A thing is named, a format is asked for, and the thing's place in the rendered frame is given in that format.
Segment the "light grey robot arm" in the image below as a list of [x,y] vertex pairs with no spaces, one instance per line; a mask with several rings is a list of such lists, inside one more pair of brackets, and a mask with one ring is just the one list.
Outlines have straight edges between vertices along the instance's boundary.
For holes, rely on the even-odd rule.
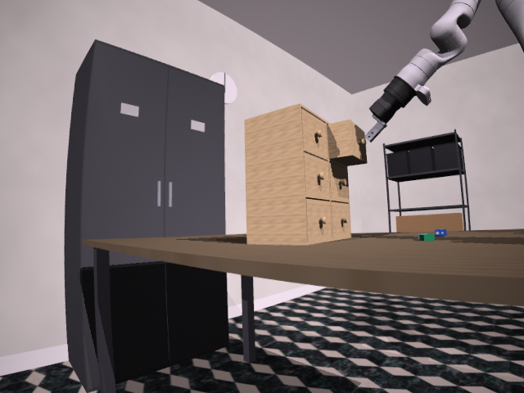
[[[440,51],[435,54],[424,48],[410,61],[420,68],[428,79],[464,51],[468,41],[461,29],[469,26],[480,2],[481,0],[453,0],[448,11],[431,27],[431,40]],[[524,0],[495,2],[524,52]]]

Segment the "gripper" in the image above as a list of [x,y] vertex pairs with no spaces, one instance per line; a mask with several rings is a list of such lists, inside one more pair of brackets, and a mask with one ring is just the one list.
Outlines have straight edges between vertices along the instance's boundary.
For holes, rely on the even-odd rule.
[[428,77],[420,68],[408,63],[386,86],[383,95],[370,106],[372,117],[378,122],[364,137],[372,142],[393,115],[401,107],[404,108],[414,96],[428,106],[431,94],[430,89],[424,86],[427,81]]

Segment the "green and white eraser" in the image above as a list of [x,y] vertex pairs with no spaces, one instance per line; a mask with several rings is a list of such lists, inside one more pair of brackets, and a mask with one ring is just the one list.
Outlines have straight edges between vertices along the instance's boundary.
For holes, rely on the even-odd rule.
[[[426,235],[426,236],[423,236],[423,235]],[[435,241],[435,235],[434,234],[428,234],[428,233],[418,234],[418,240]]]

